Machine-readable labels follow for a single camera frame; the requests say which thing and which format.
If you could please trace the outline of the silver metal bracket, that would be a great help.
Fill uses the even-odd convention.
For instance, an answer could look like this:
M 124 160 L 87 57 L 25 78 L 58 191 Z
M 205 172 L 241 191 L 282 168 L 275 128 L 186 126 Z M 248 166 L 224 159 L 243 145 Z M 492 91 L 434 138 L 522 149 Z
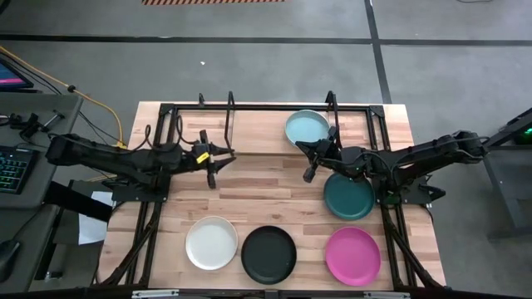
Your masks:
M 364 292 L 364 299 L 411 299 L 407 292 Z
M 131 294 L 131 299 L 175 299 L 180 295 L 178 289 L 137 290 Z

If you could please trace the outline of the white plate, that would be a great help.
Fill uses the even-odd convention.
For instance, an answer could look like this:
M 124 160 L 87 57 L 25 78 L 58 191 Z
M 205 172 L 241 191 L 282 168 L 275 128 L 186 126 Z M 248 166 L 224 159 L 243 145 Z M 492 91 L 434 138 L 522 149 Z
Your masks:
M 185 251 L 197 268 L 215 271 L 233 260 L 238 244 L 237 231 L 229 220 L 208 216 L 190 228 L 185 238 Z

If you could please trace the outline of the black desk clamp tool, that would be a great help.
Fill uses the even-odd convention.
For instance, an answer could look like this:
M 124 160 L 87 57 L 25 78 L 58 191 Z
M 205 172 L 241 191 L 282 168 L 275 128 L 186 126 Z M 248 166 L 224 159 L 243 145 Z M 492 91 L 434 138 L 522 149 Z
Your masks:
M 65 118 L 59 111 L 53 112 L 54 116 L 44 124 L 38 121 L 38 115 L 35 113 L 31 113 L 26 121 L 23 121 L 20 115 L 10 114 L 5 125 L 13 130 L 20 130 L 19 136 L 25 141 L 30 141 L 37 132 L 48 133 L 53 125 Z

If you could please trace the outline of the black computer mouse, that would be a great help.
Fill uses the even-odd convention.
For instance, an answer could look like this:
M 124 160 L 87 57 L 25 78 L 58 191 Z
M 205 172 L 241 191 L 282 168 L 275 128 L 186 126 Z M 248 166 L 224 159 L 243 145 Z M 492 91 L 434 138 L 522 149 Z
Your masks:
M 20 247 L 21 243 L 13 239 L 0 243 L 0 283 L 11 276 Z

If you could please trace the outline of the dark green plate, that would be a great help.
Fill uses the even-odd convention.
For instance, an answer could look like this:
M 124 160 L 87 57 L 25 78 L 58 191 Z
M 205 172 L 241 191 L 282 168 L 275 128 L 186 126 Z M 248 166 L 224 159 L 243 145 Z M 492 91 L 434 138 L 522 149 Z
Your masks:
M 376 203 L 368 180 L 353 180 L 340 174 L 332 174 L 327 179 L 323 199 L 331 213 L 345 220 L 365 218 Z

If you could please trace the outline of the black plate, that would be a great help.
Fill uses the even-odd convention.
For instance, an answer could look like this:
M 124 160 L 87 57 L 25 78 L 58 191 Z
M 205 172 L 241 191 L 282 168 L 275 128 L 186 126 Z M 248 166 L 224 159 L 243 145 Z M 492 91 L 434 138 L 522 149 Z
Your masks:
M 273 285 L 290 276 L 297 261 L 292 237 L 275 226 L 256 228 L 244 240 L 241 262 L 246 274 L 254 281 Z

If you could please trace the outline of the pink plate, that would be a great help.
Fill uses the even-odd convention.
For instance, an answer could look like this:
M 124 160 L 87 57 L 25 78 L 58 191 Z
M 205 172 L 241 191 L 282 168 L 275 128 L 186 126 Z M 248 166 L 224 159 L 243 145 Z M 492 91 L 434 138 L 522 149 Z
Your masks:
M 344 227 L 328 239 L 325 261 L 337 280 L 348 286 L 362 287 L 377 278 L 381 254 L 369 233 L 356 227 Z

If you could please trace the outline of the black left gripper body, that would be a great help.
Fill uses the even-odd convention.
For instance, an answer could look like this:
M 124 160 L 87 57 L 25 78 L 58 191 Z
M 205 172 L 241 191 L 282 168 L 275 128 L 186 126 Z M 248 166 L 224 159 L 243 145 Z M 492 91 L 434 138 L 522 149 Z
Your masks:
M 212 157 L 214 156 L 214 144 L 209 141 L 206 130 L 199 132 L 199 140 L 196 140 L 191 149 L 182 150 L 179 166 L 179 174 L 205 170 L 207 172 L 207 184 L 210 189 L 216 188 L 215 167 Z

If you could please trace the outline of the light blue plate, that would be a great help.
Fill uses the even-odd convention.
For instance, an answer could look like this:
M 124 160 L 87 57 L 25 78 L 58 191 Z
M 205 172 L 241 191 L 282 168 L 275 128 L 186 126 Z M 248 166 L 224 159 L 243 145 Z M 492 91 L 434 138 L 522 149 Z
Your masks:
M 315 142 L 328 136 L 328 119 L 315 110 L 298 110 L 285 123 L 285 135 L 293 146 L 297 141 Z

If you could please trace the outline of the black metal dish rack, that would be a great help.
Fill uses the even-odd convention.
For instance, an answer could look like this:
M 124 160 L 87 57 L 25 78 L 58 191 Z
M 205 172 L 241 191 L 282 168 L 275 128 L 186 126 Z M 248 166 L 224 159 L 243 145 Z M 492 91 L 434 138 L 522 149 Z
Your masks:
M 323 104 L 302 102 L 242 102 L 232 96 L 227 104 L 227 128 L 231 146 L 239 154 L 298 155 L 299 149 L 289 143 L 285 135 L 287 118 L 298 110 L 315 110 L 323 114 L 331 126 L 328 114 L 337 114 L 336 95 L 329 91 Z

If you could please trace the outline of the backlit black keyboard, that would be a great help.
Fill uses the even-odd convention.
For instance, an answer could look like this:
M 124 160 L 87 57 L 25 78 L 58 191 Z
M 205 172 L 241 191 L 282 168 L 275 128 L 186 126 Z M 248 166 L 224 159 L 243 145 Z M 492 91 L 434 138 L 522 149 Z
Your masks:
M 20 194 L 40 152 L 0 145 L 0 193 Z

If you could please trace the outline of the grey stand with green light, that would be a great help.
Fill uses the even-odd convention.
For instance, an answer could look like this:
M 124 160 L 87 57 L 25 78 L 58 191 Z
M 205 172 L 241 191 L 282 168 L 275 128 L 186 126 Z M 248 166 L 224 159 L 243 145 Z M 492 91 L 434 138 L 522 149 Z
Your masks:
M 485 142 L 484 165 L 511 226 L 488 234 L 502 240 L 532 235 L 532 107 L 503 125 Z

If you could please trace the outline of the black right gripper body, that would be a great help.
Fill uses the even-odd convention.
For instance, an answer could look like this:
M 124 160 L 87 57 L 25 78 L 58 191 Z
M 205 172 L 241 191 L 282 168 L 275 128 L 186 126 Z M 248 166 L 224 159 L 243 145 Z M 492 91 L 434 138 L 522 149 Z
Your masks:
M 337 127 L 331 126 L 328 136 L 325 139 L 321 139 L 322 151 L 319 154 L 322 156 L 322 160 L 319 166 L 333 170 L 335 173 L 353 180 L 365 179 L 365 171 L 368 166 L 367 159 L 364 157 L 365 149 L 356 146 L 344 149 L 339 137 L 340 134 Z M 317 169 L 310 169 L 308 166 L 303 174 L 303 180 L 306 183 L 311 183 Z

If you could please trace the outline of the grey side desk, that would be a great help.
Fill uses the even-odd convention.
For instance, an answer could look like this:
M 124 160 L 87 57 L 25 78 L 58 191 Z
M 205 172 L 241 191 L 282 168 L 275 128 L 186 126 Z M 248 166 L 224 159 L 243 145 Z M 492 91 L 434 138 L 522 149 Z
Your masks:
M 71 132 L 76 96 L 0 93 L 0 208 L 41 204 L 56 167 L 47 162 L 49 134 Z

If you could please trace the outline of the desk monitor with pink screen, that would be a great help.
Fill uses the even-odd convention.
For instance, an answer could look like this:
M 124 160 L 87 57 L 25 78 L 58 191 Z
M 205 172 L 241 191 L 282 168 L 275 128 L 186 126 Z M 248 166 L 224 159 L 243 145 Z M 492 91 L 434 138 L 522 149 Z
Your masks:
M 7 61 L 0 58 L 0 91 L 33 88 L 34 85 Z

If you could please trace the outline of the orange black striped tape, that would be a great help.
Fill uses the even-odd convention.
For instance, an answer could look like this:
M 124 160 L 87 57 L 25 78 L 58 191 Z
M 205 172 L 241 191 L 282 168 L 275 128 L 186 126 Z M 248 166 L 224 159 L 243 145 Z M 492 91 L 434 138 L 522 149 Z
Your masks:
M 145 6 L 246 4 L 285 1 L 286 0 L 140 0 L 141 4 Z

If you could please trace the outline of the white paper sheet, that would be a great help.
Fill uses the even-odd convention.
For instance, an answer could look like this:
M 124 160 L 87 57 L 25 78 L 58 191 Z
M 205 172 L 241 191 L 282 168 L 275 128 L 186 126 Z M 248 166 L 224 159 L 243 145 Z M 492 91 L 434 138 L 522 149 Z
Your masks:
M 112 192 L 94 191 L 91 195 L 92 199 L 104 203 L 111 208 L 115 207 L 115 202 L 112 200 Z M 91 244 L 104 241 L 106 238 L 107 222 L 95 218 L 87 217 L 86 215 L 79 215 L 79 234 L 78 244 Z

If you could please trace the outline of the black aluminium table frame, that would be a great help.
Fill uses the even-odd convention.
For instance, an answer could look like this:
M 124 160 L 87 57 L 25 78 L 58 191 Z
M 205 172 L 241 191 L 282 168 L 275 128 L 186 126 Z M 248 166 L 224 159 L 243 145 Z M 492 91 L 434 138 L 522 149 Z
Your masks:
M 330 175 L 320 168 L 311 184 L 303 181 L 308 167 L 306 157 L 292 146 L 285 134 L 286 119 L 293 111 L 324 108 L 289 107 L 288 104 L 262 104 L 237 108 L 230 116 L 229 137 L 238 158 L 216 176 L 217 189 L 209 189 L 205 173 L 177 175 L 172 179 L 170 195 L 164 204 L 149 280 L 151 288 L 172 289 L 277 289 L 358 291 L 392 289 L 382 213 L 378 207 L 365 218 L 344 221 L 329 213 L 323 202 L 323 185 Z M 387 135 L 393 150 L 413 145 L 406 107 L 376 105 L 382 108 Z M 180 108 L 187 140 L 207 130 L 209 139 L 224 145 L 225 111 L 207 108 Z M 140 204 L 126 203 L 109 222 L 100 263 L 100 282 L 106 280 L 131 248 Z M 441 265 L 436 236 L 426 208 L 403 205 L 406 232 L 411 250 L 423 267 L 440 284 L 446 279 Z M 208 216 L 226 218 L 239 235 L 237 255 L 219 270 L 196 267 L 185 252 L 190 228 Z M 297 247 L 297 262 L 291 275 L 275 285 L 263 285 L 245 272 L 240 248 L 256 228 L 273 225 L 290 234 Z M 356 226 L 371 234 L 377 243 L 381 266 L 376 279 L 364 287 L 350 287 L 337 280 L 324 260 L 324 247 L 335 231 Z

